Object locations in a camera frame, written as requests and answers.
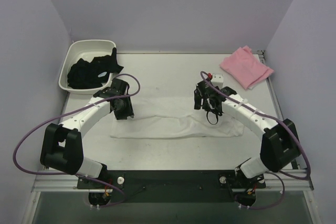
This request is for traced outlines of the white t shirt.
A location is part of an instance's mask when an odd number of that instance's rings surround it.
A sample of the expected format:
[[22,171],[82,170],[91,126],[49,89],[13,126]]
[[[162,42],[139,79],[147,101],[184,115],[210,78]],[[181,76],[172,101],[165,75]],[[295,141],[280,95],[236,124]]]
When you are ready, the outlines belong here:
[[244,132],[243,124],[226,114],[210,124],[206,112],[194,110],[192,98],[135,97],[132,105],[133,118],[112,121],[111,138],[235,137]]

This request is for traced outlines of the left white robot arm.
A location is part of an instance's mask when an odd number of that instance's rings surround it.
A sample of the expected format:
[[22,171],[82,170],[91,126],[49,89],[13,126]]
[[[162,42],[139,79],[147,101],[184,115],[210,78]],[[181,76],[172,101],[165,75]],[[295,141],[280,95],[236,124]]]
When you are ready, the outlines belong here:
[[60,124],[49,124],[45,129],[40,162],[69,175],[89,177],[89,182],[101,188],[108,181],[107,166],[84,157],[82,137],[106,115],[113,113],[116,120],[134,117],[129,84],[114,79],[110,87],[96,92],[90,99],[90,108]]

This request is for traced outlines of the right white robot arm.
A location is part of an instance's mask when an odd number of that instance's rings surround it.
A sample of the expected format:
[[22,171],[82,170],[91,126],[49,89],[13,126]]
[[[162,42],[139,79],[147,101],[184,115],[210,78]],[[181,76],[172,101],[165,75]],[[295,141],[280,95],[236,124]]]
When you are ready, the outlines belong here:
[[194,102],[194,109],[203,109],[216,118],[222,115],[233,117],[261,140],[260,154],[237,167],[248,179],[268,171],[277,173],[301,154],[293,139],[297,132],[292,121],[271,119],[230,87],[212,88],[201,81],[196,85]]

